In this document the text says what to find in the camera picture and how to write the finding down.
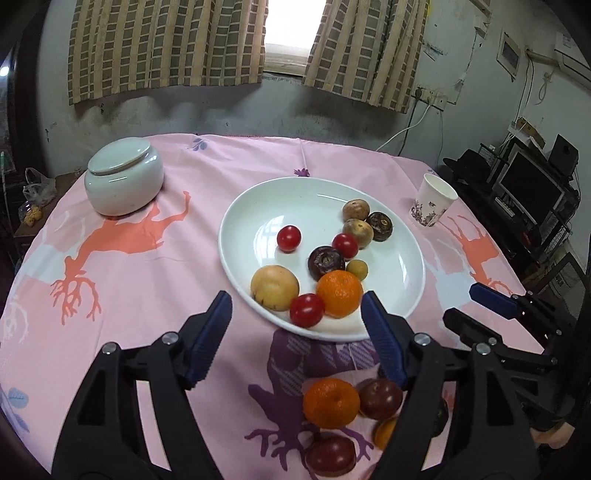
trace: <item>cherry tomato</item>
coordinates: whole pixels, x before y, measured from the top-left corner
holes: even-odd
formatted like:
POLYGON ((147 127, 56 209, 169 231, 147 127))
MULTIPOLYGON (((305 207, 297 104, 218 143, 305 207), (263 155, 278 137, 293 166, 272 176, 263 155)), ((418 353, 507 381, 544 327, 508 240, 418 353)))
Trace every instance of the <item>cherry tomato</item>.
POLYGON ((287 225, 277 234, 277 246, 280 250, 293 252, 301 242, 301 232, 298 227, 287 225))
POLYGON ((324 302, 315 293, 300 295, 291 302, 290 319, 298 327, 313 327, 323 316, 324 302))
POLYGON ((332 246, 343 255, 345 260, 350 260, 359 252, 357 240, 355 240, 353 235, 349 235, 348 233, 339 233, 334 238, 332 246))

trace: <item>plate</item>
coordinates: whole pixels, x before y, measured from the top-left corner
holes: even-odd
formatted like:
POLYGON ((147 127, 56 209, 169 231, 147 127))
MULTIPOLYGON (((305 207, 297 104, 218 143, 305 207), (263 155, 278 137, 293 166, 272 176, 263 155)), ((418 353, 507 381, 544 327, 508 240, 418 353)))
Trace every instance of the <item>plate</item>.
POLYGON ((369 338, 357 309, 342 319, 325 316, 311 329, 293 325, 289 312, 272 312, 251 297, 251 278, 265 265, 282 265, 300 282, 300 294, 315 292, 308 272, 308 256, 316 247, 330 245, 343 228, 343 205, 353 199, 369 203, 372 212, 388 215, 394 233, 385 242, 371 242, 357 257, 369 274, 363 290, 373 290, 390 313, 408 317, 425 288, 425 263, 417 240, 406 224, 383 203, 366 193, 333 181, 308 177, 269 180, 248 189, 232 202, 218 236, 222 265, 240 296, 270 322, 308 338, 354 342, 369 338), (286 254, 277 248, 277 232, 285 225, 301 231, 301 244, 286 254))

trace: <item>orange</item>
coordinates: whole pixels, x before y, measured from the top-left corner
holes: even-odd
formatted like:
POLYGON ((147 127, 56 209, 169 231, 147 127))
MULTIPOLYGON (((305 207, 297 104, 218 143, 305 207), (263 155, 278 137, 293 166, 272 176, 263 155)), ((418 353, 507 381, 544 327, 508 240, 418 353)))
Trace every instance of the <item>orange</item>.
POLYGON ((325 313, 341 319, 357 310, 361 304, 363 287, 352 273, 334 270, 318 281, 316 294, 324 301, 325 313))
POLYGON ((359 412, 359 394, 338 378, 317 381, 304 395, 304 416, 321 429, 340 429, 359 412))
POLYGON ((397 421, 398 419, 396 417, 385 420, 375 429, 374 444, 380 450, 384 451, 386 449, 386 445, 388 445, 388 442, 390 441, 390 437, 394 432, 397 421))

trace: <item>window sill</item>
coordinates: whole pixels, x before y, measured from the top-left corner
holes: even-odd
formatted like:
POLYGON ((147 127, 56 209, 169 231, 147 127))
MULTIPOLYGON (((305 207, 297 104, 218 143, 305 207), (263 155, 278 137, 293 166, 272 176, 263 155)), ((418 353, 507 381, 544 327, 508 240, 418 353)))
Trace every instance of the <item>window sill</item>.
POLYGON ((268 43, 265 45, 264 72, 303 77, 310 52, 305 48, 268 43))

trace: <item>white cup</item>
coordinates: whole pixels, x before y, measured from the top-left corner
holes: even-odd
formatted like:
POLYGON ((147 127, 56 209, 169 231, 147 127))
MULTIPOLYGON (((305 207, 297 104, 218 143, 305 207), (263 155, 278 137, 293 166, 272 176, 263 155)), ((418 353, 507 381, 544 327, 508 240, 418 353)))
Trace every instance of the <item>white cup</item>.
POLYGON ((426 173, 410 209, 411 218, 422 226, 433 226, 457 200, 456 191, 446 181, 426 173))

